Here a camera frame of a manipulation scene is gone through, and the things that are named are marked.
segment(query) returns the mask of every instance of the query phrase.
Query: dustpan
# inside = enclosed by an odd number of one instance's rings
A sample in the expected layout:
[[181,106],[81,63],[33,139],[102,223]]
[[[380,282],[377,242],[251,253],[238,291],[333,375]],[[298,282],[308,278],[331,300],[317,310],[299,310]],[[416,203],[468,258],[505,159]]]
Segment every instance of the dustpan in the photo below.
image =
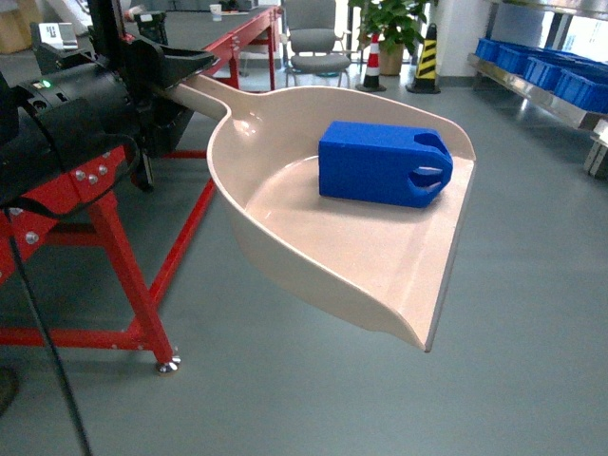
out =
[[[334,87],[249,94],[198,75],[166,95],[219,120],[209,168],[240,249],[263,274],[329,314],[430,350],[475,167],[462,128]],[[422,210],[320,197],[317,147],[335,120],[434,128],[451,182]]]

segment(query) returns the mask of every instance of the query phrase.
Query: traffic cone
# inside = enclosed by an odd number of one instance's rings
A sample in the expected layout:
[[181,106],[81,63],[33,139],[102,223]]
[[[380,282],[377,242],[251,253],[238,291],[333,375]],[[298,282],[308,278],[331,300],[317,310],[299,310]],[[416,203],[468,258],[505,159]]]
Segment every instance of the traffic cone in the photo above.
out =
[[428,26],[427,38],[422,48],[418,67],[416,68],[416,76],[413,84],[406,85],[408,92],[413,93],[439,93],[441,90],[435,84],[437,73],[435,66],[437,65],[437,26],[431,24]]
[[374,33],[371,36],[370,58],[368,59],[368,67],[365,70],[365,78],[363,84],[357,84],[355,87],[362,92],[384,92],[387,88],[380,85],[380,67],[378,65],[378,34]]

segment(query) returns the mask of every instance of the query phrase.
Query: table foot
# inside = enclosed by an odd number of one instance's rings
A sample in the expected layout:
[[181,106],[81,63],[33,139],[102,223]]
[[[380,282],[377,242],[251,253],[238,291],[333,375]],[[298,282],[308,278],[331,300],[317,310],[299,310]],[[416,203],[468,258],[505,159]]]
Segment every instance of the table foot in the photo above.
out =
[[168,363],[157,363],[156,372],[160,377],[169,377],[178,371],[180,364],[181,358],[175,354]]

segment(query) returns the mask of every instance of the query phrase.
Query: black cable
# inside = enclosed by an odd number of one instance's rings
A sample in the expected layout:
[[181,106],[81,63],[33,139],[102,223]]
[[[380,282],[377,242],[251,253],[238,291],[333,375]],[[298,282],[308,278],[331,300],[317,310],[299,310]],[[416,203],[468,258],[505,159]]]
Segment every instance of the black cable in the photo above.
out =
[[[7,219],[10,220],[10,210],[8,208],[5,208],[4,213]],[[38,331],[40,332],[40,335],[43,338],[45,348],[48,352],[48,356],[51,358],[51,361],[53,363],[53,367],[55,369],[55,374],[57,375],[57,380],[59,381],[61,392],[64,395],[64,399],[67,403],[69,416],[72,420],[73,425],[76,427],[76,434],[78,436],[81,450],[83,452],[83,455],[92,456],[93,452],[86,437],[83,419],[81,417],[80,411],[78,410],[78,406],[76,405],[76,399],[74,398],[74,393],[72,392],[69,380],[67,379],[66,370],[64,369],[64,365],[61,361],[61,356],[57,351],[57,347],[55,347],[55,344],[53,343],[52,338],[50,337],[50,331],[48,330],[47,324],[45,323],[40,313],[40,309],[38,308],[36,296],[34,294],[33,289],[31,288],[31,283],[29,282],[28,276],[26,274],[26,268],[23,264],[23,259],[21,258],[21,254],[19,252],[19,247],[17,246],[15,236],[9,237],[9,244],[10,251],[12,253],[12,259],[15,263],[15,268],[19,273],[21,285],[23,286],[26,298],[28,300],[29,309],[34,317],[34,320],[36,321]]]

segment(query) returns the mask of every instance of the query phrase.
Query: office chair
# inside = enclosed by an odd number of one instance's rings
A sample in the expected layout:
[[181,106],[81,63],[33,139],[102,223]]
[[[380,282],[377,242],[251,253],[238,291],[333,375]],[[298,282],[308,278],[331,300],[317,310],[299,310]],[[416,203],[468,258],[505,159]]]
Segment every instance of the office chair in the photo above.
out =
[[335,0],[285,0],[284,8],[289,35],[283,35],[281,40],[283,44],[291,43],[295,54],[285,68],[285,86],[289,85],[290,73],[296,86],[296,74],[338,73],[340,86],[344,73],[350,87],[347,68],[351,65],[351,59],[344,52],[333,51],[336,40],[342,44],[334,31]]

